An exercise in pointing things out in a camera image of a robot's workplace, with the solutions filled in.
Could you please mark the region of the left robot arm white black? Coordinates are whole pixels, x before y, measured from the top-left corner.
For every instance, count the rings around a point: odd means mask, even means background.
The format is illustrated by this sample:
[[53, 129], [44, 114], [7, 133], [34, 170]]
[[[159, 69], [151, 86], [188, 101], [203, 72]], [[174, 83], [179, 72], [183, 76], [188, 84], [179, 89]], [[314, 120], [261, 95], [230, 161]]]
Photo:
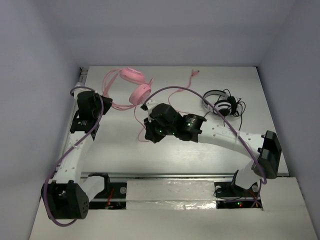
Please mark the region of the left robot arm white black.
[[88, 89], [71, 94], [76, 99], [77, 111], [71, 122], [68, 149], [57, 161], [45, 180], [41, 197], [47, 215], [56, 225], [62, 227], [62, 220], [86, 218], [90, 202], [98, 195], [106, 197], [111, 193], [110, 177], [106, 173], [91, 173], [81, 180], [87, 153], [94, 143], [100, 121], [111, 108], [113, 100]]

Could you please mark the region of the pink headphones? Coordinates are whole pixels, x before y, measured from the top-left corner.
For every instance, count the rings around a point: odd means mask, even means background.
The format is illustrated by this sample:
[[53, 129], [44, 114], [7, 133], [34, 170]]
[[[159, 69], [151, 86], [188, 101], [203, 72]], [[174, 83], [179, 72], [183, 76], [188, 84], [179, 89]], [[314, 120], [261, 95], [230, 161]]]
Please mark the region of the pink headphones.
[[112, 108], [127, 111], [143, 103], [151, 94], [154, 79], [131, 67], [116, 68], [106, 74], [102, 81], [102, 95], [114, 97]]

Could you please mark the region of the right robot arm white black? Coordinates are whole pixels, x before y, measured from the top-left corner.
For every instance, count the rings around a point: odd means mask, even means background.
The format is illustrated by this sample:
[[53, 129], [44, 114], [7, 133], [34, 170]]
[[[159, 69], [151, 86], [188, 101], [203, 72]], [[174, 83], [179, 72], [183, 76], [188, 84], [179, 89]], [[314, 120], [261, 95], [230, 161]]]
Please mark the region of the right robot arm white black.
[[166, 103], [149, 101], [141, 108], [147, 112], [143, 121], [146, 140], [158, 143], [166, 136], [174, 136], [185, 142], [219, 146], [251, 159], [245, 167], [235, 171], [231, 181], [214, 185], [215, 197], [244, 198], [258, 182], [264, 184], [266, 180], [277, 178], [282, 148], [275, 132], [253, 134], [232, 130], [200, 115], [181, 115]]

